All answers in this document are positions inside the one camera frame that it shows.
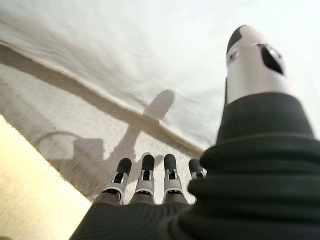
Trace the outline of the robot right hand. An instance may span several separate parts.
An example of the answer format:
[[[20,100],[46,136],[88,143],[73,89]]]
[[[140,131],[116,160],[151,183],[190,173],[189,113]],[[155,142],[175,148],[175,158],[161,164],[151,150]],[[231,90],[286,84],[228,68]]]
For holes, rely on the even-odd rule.
[[[320,142],[289,87],[281,54],[249,25],[226,49],[224,106],[215,144],[188,163],[189,204],[176,158],[164,156],[156,204],[155,159],[143,157],[136,189],[124,193],[132,162],[120,160],[73,240],[317,240]]]

